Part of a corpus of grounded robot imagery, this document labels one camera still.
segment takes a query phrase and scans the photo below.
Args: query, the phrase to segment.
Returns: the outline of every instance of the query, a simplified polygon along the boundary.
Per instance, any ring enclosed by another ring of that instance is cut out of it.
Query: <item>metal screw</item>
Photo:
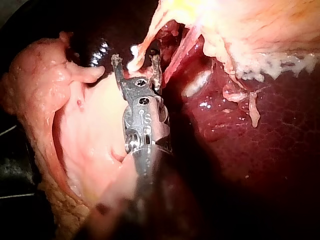
[[[147,97],[142,97],[139,99],[139,103],[141,105],[147,105],[149,103],[149,99]]]
[[[138,87],[143,87],[146,85],[146,83],[147,83],[147,81],[145,79],[141,78],[135,82],[135,85]]]

